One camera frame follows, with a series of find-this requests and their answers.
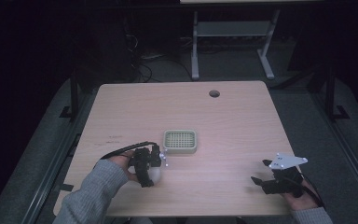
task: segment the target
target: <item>dark background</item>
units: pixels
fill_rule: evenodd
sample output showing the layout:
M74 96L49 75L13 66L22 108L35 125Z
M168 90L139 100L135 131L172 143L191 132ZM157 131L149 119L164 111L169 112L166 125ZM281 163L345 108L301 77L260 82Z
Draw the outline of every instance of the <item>dark background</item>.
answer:
M184 19L189 12L159 13L138 12L133 20L138 23L127 25L144 43L167 43L171 47L166 50L174 51L174 39L191 33L191 20ZM133 59L126 51L122 23L117 22L126 15L90 14L75 0L0 1L0 192L55 92L74 71L81 74L83 91L134 78L129 65ZM107 30L116 37L107 53L101 52L106 38L101 24L111 24ZM316 7L307 13L283 10L278 24L274 38L290 35L298 40L291 69L326 61L340 64L337 77L351 87L358 101L358 1L349 7ZM160 27L169 32L163 35ZM97 64L84 49L99 62L110 57L125 65ZM77 63L84 59L89 63ZM105 75L112 70L114 76Z

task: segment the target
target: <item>white basket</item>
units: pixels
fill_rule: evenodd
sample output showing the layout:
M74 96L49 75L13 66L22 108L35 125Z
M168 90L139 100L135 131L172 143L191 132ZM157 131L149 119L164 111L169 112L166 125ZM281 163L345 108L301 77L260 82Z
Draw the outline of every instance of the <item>white basket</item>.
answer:
M169 154L191 154L197 150L196 132L191 130L167 130L163 147Z

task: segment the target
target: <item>floor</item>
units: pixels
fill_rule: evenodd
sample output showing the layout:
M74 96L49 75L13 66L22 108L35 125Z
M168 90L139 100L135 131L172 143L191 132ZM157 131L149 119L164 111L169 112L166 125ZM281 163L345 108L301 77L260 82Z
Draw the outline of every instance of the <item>floor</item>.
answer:
M275 40L268 59L276 78L266 79L255 51L261 43L247 40L235 48L213 47L213 52L201 53L199 81L262 80L273 87L298 73L287 71L296 42ZM188 51L179 57L164 55L144 61L140 66L141 75L134 82L188 82L192 81L188 71L191 71ZM301 169L318 187L327 213L335 223L358 223L358 180L343 149L346 145L338 141L336 134L336 130L340 130L358 159L358 104L351 90L337 80L336 105L343 105L350 119L332 123L320 106L324 91L309 93L306 88L309 80L310 77L306 77L284 90L271 90L270 95L293 151L310 161ZM60 118L62 109L70 104L69 87L67 81L56 93L2 193L0 223L51 223L54 219L52 208L98 92L97 89L79 92L79 114L70 121ZM64 154L63 159L55 161L59 154ZM243 220L248 224L293 221L289 216L243 217ZM109 217L105 223L123 221ZM156 223L167 222L167 219L156 220Z

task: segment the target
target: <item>wooden table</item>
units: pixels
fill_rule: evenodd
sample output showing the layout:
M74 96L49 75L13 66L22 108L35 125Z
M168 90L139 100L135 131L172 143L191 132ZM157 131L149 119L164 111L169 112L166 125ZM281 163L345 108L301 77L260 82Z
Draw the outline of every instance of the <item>wooden table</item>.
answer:
M210 91L219 91L213 98ZM152 188L129 182L108 208L115 217L264 216L288 214L280 195L266 195L251 175L272 178L262 160L293 155L261 81L103 85L64 183L79 189L104 154L143 141L162 147L164 131L194 130L192 155L169 155ZM54 213L60 210L61 191Z

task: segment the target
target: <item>forearm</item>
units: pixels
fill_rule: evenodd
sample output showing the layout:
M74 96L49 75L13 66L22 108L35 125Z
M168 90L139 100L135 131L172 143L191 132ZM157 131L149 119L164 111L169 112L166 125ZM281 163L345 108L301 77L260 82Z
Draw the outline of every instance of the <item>forearm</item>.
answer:
M299 224L333 224L330 216L322 207L292 211L292 215Z
M127 181L118 165L107 160L98 161L80 189L63 199L54 223L101 223L112 198Z

